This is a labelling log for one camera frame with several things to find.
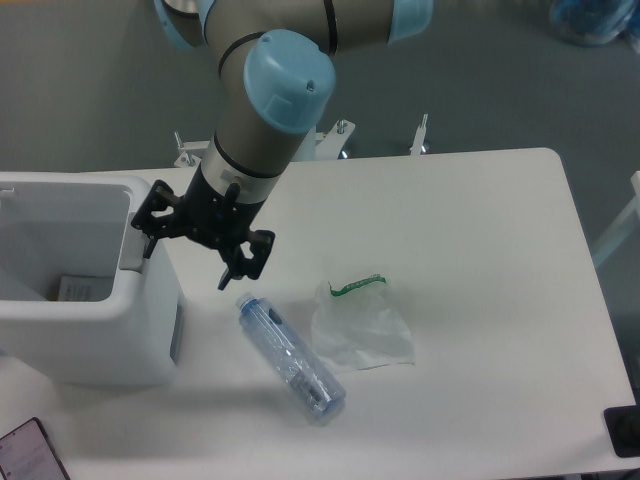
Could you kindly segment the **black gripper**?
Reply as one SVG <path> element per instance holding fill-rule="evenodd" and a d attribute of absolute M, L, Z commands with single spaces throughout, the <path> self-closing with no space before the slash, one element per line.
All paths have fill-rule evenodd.
<path fill-rule="evenodd" d="M 232 280 L 258 280 L 271 255 L 276 235 L 250 227 L 265 201 L 229 202 L 225 194 L 209 185 L 198 167 L 184 194 L 177 196 L 164 181 L 156 180 L 131 220 L 148 241 L 143 258 L 150 259 L 159 240 L 186 236 L 219 251 L 226 265 L 218 283 L 224 290 Z"/>

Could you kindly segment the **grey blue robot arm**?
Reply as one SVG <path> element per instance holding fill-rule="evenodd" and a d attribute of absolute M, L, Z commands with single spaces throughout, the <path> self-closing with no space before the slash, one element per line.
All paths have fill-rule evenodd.
<path fill-rule="evenodd" d="M 228 94 L 182 195 L 156 181 L 132 219 L 151 256 L 158 241 L 185 237 L 225 263 L 221 284 L 257 279 L 275 235 L 252 222 L 336 86 L 336 54 L 422 33 L 431 1 L 200 1 L 202 37 Z"/>

